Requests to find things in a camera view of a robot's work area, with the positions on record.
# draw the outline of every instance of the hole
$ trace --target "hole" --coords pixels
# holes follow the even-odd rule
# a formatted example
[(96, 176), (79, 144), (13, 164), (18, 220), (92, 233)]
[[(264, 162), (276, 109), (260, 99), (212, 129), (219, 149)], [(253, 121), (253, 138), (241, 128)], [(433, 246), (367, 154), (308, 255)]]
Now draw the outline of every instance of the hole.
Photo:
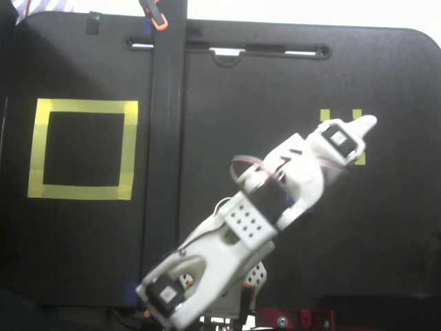
[(308, 57), (313, 57), (314, 55), (316, 55), (316, 52), (311, 52), (311, 51), (304, 51), (304, 50), (287, 50), (285, 51), (285, 54), (288, 55), (307, 55)]
[(133, 43), (133, 48), (153, 48), (154, 46), (151, 43)]
[(329, 48), (326, 46), (320, 47), (318, 49), (318, 54), (322, 55), (322, 56), (326, 56), (329, 54)]
[(291, 153), (298, 154), (298, 155), (302, 155), (302, 154), (303, 154), (303, 152), (302, 152), (301, 150), (294, 150), (294, 149), (292, 149), (292, 148), (290, 148), (289, 151), (290, 151)]
[(209, 50), (212, 50), (216, 55), (227, 55), (229, 57), (237, 57), (240, 54), (240, 52), (245, 51), (242, 48), (216, 48), (216, 47), (209, 48)]

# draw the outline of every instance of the white robotic arm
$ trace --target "white robotic arm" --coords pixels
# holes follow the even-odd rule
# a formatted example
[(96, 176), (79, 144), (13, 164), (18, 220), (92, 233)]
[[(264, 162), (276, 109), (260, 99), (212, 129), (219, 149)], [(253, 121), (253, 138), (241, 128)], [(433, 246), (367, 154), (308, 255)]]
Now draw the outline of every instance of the white robotic arm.
[[(160, 262), (136, 289), (165, 328), (185, 329), (217, 298), (266, 257), (272, 239), (322, 196), (345, 166), (365, 150), (364, 135), (374, 116), (351, 123), (325, 121), (306, 140), (294, 134), (263, 161), (251, 163), (239, 178), (234, 197), (216, 209), (185, 242)], [(190, 275), (193, 285), (182, 289), (176, 280)]]

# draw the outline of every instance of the red bracket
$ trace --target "red bracket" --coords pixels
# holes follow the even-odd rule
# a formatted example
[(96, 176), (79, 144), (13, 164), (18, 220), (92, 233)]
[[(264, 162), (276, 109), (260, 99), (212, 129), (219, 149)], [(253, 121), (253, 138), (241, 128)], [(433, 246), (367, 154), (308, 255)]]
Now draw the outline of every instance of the red bracket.
[(334, 331), (334, 313), (332, 310), (258, 308), (256, 327)]

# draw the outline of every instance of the black panel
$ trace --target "black panel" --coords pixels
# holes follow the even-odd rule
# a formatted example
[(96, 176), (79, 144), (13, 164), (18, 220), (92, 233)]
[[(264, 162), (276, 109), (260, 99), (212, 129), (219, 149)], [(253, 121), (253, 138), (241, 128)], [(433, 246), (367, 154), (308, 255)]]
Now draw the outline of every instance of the black panel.
[[(354, 166), (312, 213), (276, 240), (257, 305), (317, 308), (331, 294), (441, 291), (441, 52), (414, 30), (203, 22), (187, 55), (180, 240), (237, 191), (228, 162), (264, 157), (320, 109), (373, 114), (366, 165)], [(202, 50), (326, 44), (328, 59), (243, 52), (232, 66)]]
[(12, 32), (17, 17), (17, 11), (11, 1), (0, 1), (0, 119), (2, 121), (12, 60), (10, 58)]
[(118, 186), (124, 114), (52, 112), (43, 183)]
[[(131, 51), (125, 38), (152, 36), (141, 17), (102, 16), (96, 35), (85, 33), (87, 20), (86, 14), (45, 12), (16, 28), (1, 155), (2, 281), (42, 304), (133, 306), (141, 274), (152, 51)], [(132, 200), (27, 198), (38, 98), (139, 102)], [(117, 126), (106, 139), (121, 134)], [(70, 130), (81, 134), (77, 126)], [(97, 157), (92, 146), (82, 157)], [(113, 157), (111, 169), (121, 164)], [(106, 183), (115, 180), (113, 172)]]
[(165, 253), (178, 245), (187, 2), (164, 1), (161, 10), (172, 23), (168, 29), (156, 33), (154, 44), (143, 277)]

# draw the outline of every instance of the yellow tape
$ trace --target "yellow tape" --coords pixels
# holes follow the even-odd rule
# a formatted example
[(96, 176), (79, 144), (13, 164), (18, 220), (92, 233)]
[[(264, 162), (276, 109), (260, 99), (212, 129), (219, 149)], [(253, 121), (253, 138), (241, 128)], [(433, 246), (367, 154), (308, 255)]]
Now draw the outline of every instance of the yellow tape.
[(352, 118), (353, 119), (357, 119), (361, 116), (363, 116), (361, 109), (353, 109), (352, 110)]
[[(124, 114), (123, 147), (118, 186), (70, 186), (43, 183), (44, 159), (51, 112)], [(30, 155), (28, 197), (73, 200), (130, 200), (134, 178), (138, 101), (39, 99)]]
[[(353, 109), (352, 110), (352, 118), (353, 119), (358, 119), (361, 116), (363, 116), (361, 109)], [(359, 157), (358, 160), (356, 161), (356, 166), (359, 166), (359, 165), (360, 166), (366, 165), (366, 155), (364, 153), (361, 154), (361, 157)]]
[(331, 111), (329, 109), (320, 109), (320, 121), (328, 121), (331, 119)]

